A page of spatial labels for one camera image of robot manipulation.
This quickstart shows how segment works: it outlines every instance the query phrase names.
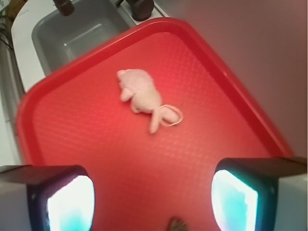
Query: faucet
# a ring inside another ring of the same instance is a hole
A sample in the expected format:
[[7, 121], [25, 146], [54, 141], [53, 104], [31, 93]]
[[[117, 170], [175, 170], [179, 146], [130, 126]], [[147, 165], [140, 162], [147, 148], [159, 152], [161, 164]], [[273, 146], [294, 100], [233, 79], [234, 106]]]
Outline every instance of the faucet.
[[70, 0], [53, 0], [55, 6], [63, 16], [69, 16], [74, 12], [74, 6]]
[[[117, 0], [115, 5], [119, 7], [124, 0]], [[136, 21], [147, 20], [154, 9], [153, 0], [126, 0], [131, 8], [133, 19]]]

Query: gray sink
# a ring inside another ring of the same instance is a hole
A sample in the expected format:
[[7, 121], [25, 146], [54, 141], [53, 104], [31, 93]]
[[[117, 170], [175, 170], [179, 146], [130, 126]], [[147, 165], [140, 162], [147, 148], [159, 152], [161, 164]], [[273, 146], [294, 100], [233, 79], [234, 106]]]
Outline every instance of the gray sink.
[[46, 76], [135, 26], [110, 0], [72, 2], [75, 11], [70, 16], [54, 11], [33, 29], [33, 44]]

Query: stuffed mouse toy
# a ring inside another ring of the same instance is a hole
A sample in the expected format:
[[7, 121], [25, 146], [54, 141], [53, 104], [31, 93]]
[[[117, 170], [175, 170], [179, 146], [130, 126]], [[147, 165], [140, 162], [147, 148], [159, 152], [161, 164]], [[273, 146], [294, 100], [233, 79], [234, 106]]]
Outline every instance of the stuffed mouse toy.
[[182, 112], [171, 105], [162, 105], [162, 98], [156, 90], [151, 76], [144, 70], [127, 69], [117, 72], [122, 93], [121, 101], [131, 99], [131, 110], [134, 113], [152, 114], [150, 133], [154, 134], [163, 126], [173, 126], [183, 120]]

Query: white countertop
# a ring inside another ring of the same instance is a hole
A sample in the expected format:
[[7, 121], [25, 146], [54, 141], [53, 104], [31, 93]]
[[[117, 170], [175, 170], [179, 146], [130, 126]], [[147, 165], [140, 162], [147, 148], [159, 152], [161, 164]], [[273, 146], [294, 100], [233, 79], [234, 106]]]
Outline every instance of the white countertop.
[[54, 10], [56, 7], [52, 0], [28, 0], [13, 23], [14, 51], [26, 92], [45, 77], [31, 38], [33, 28]]

